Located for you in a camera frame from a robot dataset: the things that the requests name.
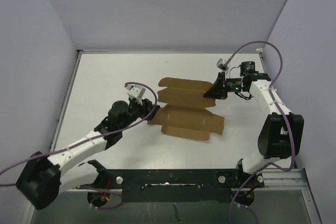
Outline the brown cardboard box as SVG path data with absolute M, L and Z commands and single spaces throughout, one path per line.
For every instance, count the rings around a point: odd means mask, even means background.
M 225 118 L 208 110 L 214 98 L 203 97 L 212 84 L 207 81 L 165 77 L 158 83 L 160 108 L 148 124 L 160 125 L 165 135 L 192 140 L 208 140 L 210 134 L 223 135 Z

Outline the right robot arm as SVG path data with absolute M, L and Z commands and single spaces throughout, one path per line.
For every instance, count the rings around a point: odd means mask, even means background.
M 303 116 L 294 114 L 282 102 L 273 88 L 274 81 L 268 74 L 257 71 L 255 62 L 242 62 L 238 78 L 229 78 L 228 68 L 221 61 L 217 66 L 221 71 L 203 96 L 225 100 L 230 92 L 238 96 L 247 92 L 249 96 L 244 99 L 255 99 L 265 116 L 257 141 L 257 150 L 240 161 L 241 169 L 234 172 L 234 182 L 244 187 L 252 181 L 253 173 L 261 172 L 269 165 L 277 166 L 276 162 L 281 159 L 291 159 L 285 171 L 293 169 L 300 151 Z

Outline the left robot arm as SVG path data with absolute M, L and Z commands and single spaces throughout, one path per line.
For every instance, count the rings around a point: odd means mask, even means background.
M 37 210 L 46 208 L 64 188 L 61 177 L 67 171 L 114 146 L 123 137 L 123 131 L 152 120 L 159 109 L 149 99 L 115 102 L 107 116 L 80 140 L 54 152 L 33 154 L 16 181 L 16 188 Z

